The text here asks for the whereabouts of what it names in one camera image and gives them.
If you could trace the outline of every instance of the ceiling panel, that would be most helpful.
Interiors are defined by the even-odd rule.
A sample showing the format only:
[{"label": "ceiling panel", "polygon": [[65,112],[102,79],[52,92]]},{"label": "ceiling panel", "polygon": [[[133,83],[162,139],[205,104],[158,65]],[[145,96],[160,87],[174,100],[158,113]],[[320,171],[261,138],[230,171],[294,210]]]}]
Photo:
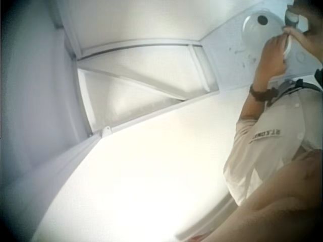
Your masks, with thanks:
[{"label": "ceiling panel", "polygon": [[68,0],[82,49],[144,39],[200,40],[261,0]]}]

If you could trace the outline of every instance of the man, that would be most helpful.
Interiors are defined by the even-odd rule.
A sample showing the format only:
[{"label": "man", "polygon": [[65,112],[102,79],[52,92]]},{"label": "man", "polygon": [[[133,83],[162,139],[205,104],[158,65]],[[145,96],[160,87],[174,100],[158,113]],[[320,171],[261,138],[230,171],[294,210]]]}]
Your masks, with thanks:
[{"label": "man", "polygon": [[323,62],[323,18],[304,1],[288,6],[291,12],[305,16],[309,31],[305,34],[287,27],[285,34],[265,45],[250,93],[237,122],[232,152],[224,175],[238,205],[277,170],[300,155],[322,148],[322,92],[319,84],[285,82],[276,91],[267,91],[271,78],[285,73],[284,49],[292,35],[313,56]]}]

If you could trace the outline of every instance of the white panel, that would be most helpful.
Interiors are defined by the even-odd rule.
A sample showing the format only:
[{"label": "white panel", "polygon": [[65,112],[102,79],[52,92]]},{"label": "white panel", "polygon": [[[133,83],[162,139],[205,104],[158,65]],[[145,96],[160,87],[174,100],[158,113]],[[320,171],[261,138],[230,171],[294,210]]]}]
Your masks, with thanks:
[{"label": "white panel", "polygon": [[84,102],[88,104],[85,107],[93,132],[179,103],[117,78],[85,73],[84,79],[85,86],[81,85],[81,92]]},{"label": "white panel", "polygon": [[[292,0],[265,0],[231,19],[201,41],[212,62],[220,91],[250,85],[253,81],[260,56],[250,53],[242,41],[241,31],[246,17],[254,12],[266,10],[284,20],[287,4],[292,2]],[[300,27],[305,30],[306,24],[303,22]],[[308,54],[296,40],[293,40],[286,61],[288,65],[286,76],[314,73],[316,69],[321,68],[321,63]]]},{"label": "white panel", "polygon": [[165,86],[184,97],[205,93],[186,46],[150,46],[108,53],[80,62],[81,66]]},{"label": "white panel", "polygon": [[174,241],[228,194],[223,166],[247,94],[211,96],[102,139],[53,201],[38,241]]},{"label": "white panel", "polygon": [[69,0],[81,48],[151,38],[200,40],[260,0]]}]

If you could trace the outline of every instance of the white ceiling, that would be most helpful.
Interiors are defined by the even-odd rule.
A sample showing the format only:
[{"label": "white ceiling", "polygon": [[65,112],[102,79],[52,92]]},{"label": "white ceiling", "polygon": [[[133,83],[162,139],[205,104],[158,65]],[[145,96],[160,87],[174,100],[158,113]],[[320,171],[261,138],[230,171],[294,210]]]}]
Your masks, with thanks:
[{"label": "white ceiling", "polygon": [[69,0],[82,49],[144,39],[200,40],[261,0]]},{"label": "white ceiling", "polygon": [[223,166],[247,95],[223,92],[102,139],[52,202],[37,241],[177,241],[229,192]]}]

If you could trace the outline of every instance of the metal frame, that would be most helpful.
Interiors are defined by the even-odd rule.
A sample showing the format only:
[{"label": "metal frame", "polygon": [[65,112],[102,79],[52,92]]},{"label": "metal frame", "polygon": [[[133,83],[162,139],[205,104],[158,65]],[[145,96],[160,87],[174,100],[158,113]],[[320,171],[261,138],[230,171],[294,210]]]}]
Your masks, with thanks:
[{"label": "metal frame", "polygon": [[194,64],[195,64],[196,70],[198,72],[198,75],[200,77],[200,81],[201,81],[201,84],[202,84],[203,88],[207,92],[210,92],[210,87],[208,86],[208,83],[207,83],[207,80],[206,80],[206,77],[205,77],[205,73],[204,73],[203,68],[201,66],[201,62],[199,61],[199,59],[197,57],[197,54],[196,54],[195,49],[194,49],[194,46],[190,44],[188,46],[188,49],[189,49],[189,51],[191,53],[192,59],[194,61]]},{"label": "metal frame", "polygon": [[131,84],[131,85],[134,85],[136,87],[143,88],[143,89],[145,89],[147,91],[154,92],[156,94],[160,94],[160,95],[163,95],[163,96],[166,96],[166,97],[170,97],[170,98],[173,98],[173,99],[178,99],[178,100],[181,100],[181,101],[187,100],[186,97],[182,96],[179,93],[175,93],[175,92],[173,92],[171,90],[168,90],[166,87],[159,87],[159,86],[156,86],[156,85],[151,85],[151,84],[148,84],[148,83],[146,83],[144,81],[138,81],[138,80],[135,80],[135,79],[130,78],[130,77],[125,77],[125,76],[121,76],[121,75],[118,75],[118,74],[115,74],[115,73],[96,70],[96,69],[92,69],[92,68],[79,66],[79,69],[84,71],[84,72],[95,73],[95,74],[99,74],[99,75],[102,75],[102,76],[108,76],[108,77],[117,78],[120,81],[126,82],[127,84]]},{"label": "metal frame", "polygon": [[182,102],[182,103],[179,103],[179,104],[175,104],[173,106],[170,106],[170,107],[167,107],[167,108],[163,108],[161,110],[158,110],[156,112],[152,112],[150,114],[147,114],[147,115],[144,115],[142,117],[139,117],[139,118],[136,118],[134,120],[131,120],[129,122],[126,122],[124,124],[121,124],[121,125],[118,125],[118,126],[115,126],[115,127],[111,127],[111,131],[112,131],[112,134],[113,133],[116,133],[116,132],[119,132],[121,130],[124,130],[126,128],[129,128],[133,125],[136,125],[136,124],[139,124],[139,123],[142,123],[144,121],[147,121],[147,120],[150,120],[152,118],[155,118],[157,116],[160,116],[160,115],[163,115],[163,114],[166,114],[166,113],[169,113],[169,112],[172,112],[174,110],[177,110],[179,108],[182,108],[182,107],[185,107],[185,106],[188,106],[190,104],[194,104],[194,103],[197,103],[199,101],[202,101],[206,98],[209,98],[209,97],[213,97],[213,96],[216,96],[218,95],[220,92],[219,91],[216,91],[216,92],[211,92],[211,93],[208,93],[208,94],[205,94],[205,95],[202,95],[202,96],[199,96],[199,97],[196,97],[196,98],[193,98],[193,99],[190,99],[190,100],[187,100],[185,102]]},{"label": "metal frame", "polygon": [[[135,125],[137,123],[143,122],[145,120],[148,120],[150,118],[156,117],[158,115],[173,111],[175,109],[181,108],[183,106],[192,104],[194,102],[200,101],[202,99],[205,99],[209,96],[217,95],[219,91],[213,92],[213,90],[210,89],[207,77],[204,73],[204,70],[207,70],[207,68],[203,68],[203,62],[199,60],[199,57],[197,56],[197,53],[195,51],[195,47],[201,47],[200,41],[196,40],[186,40],[186,39],[138,39],[138,40],[129,40],[129,41],[120,41],[115,43],[108,43],[101,46],[94,46],[92,48],[82,49],[77,34],[74,31],[73,21],[70,18],[70,15],[68,13],[68,1],[65,0],[57,0],[56,1],[56,7],[58,14],[61,18],[61,23],[63,25],[63,28],[66,32],[68,43],[71,46],[72,52],[74,52],[76,56],[77,65],[74,65],[73,68],[75,69],[75,74],[77,74],[77,68],[82,72],[90,72],[96,75],[106,76],[106,77],[112,77],[116,78],[121,82],[126,82],[130,85],[135,85],[139,88],[144,88],[145,90],[148,90],[150,92],[154,92],[158,95],[163,95],[166,97],[170,97],[176,100],[182,101],[182,103],[175,104],[171,107],[164,108],[159,111],[155,111],[153,113],[150,113],[148,115],[136,118],[132,121],[126,122],[122,125],[116,126],[116,127],[105,127],[104,129],[100,130],[102,137],[109,136],[115,132],[118,132],[120,130],[123,130],[125,128],[128,128],[132,125]],[[190,51],[192,61],[194,62],[194,65],[196,67],[196,70],[199,75],[199,79],[201,82],[201,86],[204,88],[204,90],[207,92],[207,94],[193,98],[191,100],[188,100],[185,95],[176,92],[176,90],[170,90],[168,87],[160,86],[156,83],[154,80],[138,80],[138,78],[132,78],[132,77],[126,77],[122,75],[118,75],[111,72],[106,72],[102,70],[96,70],[93,68],[88,68],[85,66],[82,66],[83,60],[89,60],[98,56],[102,56],[103,54],[107,54],[113,51],[118,50],[124,50],[124,49],[130,49],[130,48],[138,48],[138,47],[149,47],[149,46],[183,46],[187,47]],[[79,98],[82,99],[83,106],[85,105],[83,98],[81,95],[79,95]]]},{"label": "metal frame", "polygon": [[74,32],[72,20],[69,17],[70,15],[68,13],[68,9],[69,9],[68,1],[57,0],[57,9],[58,9],[63,27],[65,29],[66,35],[73,49],[73,52],[76,58],[79,59],[82,57],[82,49],[81,49],[79,40],[77,38],[77,35]]},{"label": "metal frame", "polygon": [[195,40],[185,40],[185,39],[138,39],[129,41],[120,41],[115,43],[108,43],[101,46],[96,46],[92,48],[87,48],[82,51],[82,57],[78,59],[81,62],[84,59],[89,59],[92,57],[97,57],[99,55],[136,47],[148,47],[148,46],[198,46],[202,47],[199,41]]}]

